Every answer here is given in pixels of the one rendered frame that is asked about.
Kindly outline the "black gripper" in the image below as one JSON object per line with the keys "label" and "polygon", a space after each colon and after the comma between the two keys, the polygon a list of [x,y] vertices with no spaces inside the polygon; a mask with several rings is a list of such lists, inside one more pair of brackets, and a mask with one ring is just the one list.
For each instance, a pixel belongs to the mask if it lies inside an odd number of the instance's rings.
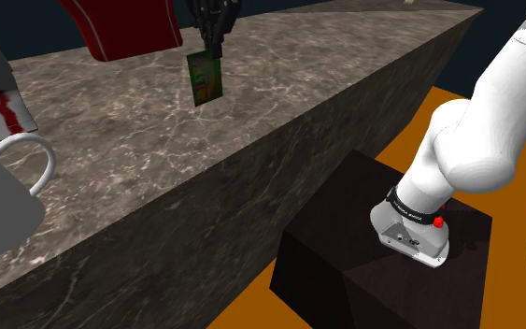
{"label": "black gripper", "polygon": [[[211,57],[220,59],[224,35],[233,29],[241,8],[241,0],[188,0],[188,8],[194,19],[194,26],[199,29],[204,40],[205,49]],[[214,50],[211,11],[220,12],[214,27]]]}

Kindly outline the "green box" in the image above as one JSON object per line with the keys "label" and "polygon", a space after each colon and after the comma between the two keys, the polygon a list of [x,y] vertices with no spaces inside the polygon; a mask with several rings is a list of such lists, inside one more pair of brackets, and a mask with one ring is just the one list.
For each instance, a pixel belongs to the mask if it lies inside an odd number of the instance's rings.
{"label": "green box", "polygon": [[186,56],[193,102],[196,107],[223,96],[220,59],[213,59],[207,51]]}

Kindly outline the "dark red curved object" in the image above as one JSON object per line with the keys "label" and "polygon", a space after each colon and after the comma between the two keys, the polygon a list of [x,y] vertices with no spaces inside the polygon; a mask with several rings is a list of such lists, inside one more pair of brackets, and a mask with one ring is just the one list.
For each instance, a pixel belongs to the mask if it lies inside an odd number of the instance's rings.
{"label": "dark red curved object", "polygon": [[183,45],[173,0],[58,0],[91,56],[111,62]]}

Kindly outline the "dark robot stand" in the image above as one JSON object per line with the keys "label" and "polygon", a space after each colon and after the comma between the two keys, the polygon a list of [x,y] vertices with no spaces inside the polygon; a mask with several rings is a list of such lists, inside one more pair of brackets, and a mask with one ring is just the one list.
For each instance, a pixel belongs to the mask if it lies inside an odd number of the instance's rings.
{"label": "dark robot stand", "polygon": [[448,259],[381,244],[369,212],[401,173],[356,150],[283,231],[271,290],[313,329],[479,329],[491,216],[451,199]]}

